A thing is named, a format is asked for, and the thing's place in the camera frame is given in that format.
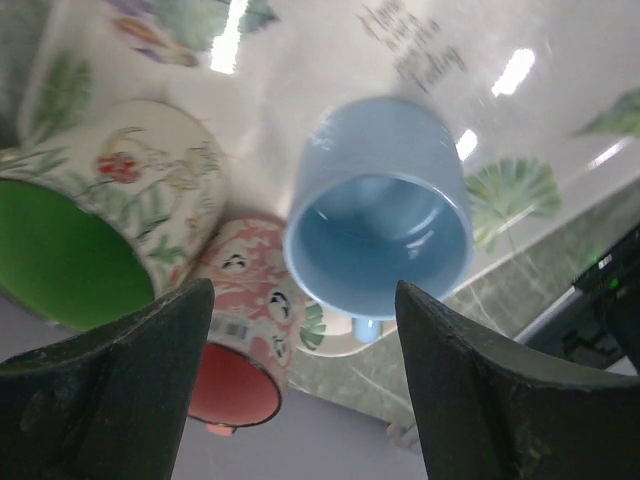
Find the blue mug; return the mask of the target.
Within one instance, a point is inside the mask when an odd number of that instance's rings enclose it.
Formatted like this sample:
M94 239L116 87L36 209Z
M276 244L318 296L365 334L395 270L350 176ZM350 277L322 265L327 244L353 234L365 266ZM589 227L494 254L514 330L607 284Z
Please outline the blue mug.
M308 140L284 236L299 286L368 344L393 321L401 281L443 300L464 280L473 228L455 142L425 108L349 103Z

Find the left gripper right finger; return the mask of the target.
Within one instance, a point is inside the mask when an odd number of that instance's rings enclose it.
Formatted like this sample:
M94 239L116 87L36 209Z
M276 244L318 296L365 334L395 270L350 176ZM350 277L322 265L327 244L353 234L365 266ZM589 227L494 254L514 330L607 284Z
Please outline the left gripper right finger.
M395 310L431 479L635 479L639 381L519 344L400 282Z

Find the red floral tall mug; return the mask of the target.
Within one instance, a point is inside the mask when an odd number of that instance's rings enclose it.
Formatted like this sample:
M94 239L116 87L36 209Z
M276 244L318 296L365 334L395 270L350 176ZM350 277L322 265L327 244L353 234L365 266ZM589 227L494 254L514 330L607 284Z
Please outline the red floral tall mug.
M215 299L188 414L221 436L268 422L279 412L306 296L283 255L282 221L231 220L201 254L192 275Z

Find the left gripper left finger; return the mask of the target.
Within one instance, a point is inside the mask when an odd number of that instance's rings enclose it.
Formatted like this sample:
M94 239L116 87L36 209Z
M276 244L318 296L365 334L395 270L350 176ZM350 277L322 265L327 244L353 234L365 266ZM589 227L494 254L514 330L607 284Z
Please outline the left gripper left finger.
M2 362L2 478L170 478L214 298L194 280Z

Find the green floral tall mug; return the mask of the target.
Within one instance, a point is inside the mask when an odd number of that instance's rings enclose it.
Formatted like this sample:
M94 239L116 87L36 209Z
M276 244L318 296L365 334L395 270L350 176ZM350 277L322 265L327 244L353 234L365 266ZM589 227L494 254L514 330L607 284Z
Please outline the green floral tall mug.
M1 290L75 330L176 288L211 237L230 160L199 122L132 100L1 153Z

